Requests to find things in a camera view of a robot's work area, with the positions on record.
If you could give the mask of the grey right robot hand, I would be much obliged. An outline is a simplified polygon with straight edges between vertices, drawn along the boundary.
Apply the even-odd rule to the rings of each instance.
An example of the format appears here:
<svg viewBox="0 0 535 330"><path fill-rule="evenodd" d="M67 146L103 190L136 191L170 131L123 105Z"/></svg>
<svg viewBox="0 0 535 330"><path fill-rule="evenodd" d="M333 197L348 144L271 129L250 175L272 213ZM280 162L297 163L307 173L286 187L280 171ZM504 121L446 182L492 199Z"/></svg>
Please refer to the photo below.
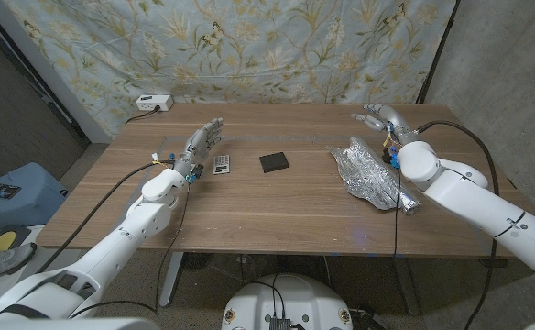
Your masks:
<svg viewBox="0 0 535 330"><path fill-rule="evenodd" d="M409 127L406 120L393 107L384 104L365 104L366 114L351 114L351 117L367 127L377 131L386 131L400 145L417 141L417 134Z"/></svg>

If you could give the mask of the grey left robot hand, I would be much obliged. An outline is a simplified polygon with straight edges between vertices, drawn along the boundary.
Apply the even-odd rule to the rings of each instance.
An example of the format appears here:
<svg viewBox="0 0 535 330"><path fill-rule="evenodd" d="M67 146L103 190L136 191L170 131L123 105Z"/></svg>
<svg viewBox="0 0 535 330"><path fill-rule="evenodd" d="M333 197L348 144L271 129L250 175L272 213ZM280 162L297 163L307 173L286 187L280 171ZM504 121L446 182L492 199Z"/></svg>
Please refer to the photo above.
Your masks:
<svg viewBox="0 0 535 330"><path fill-rule="evenodd" d="M224 120L217 117L196 130L187 139L173 169L182 176L187 176L195 166L202 165L212 148L224 139L222 135L223 124Z"/></svg>

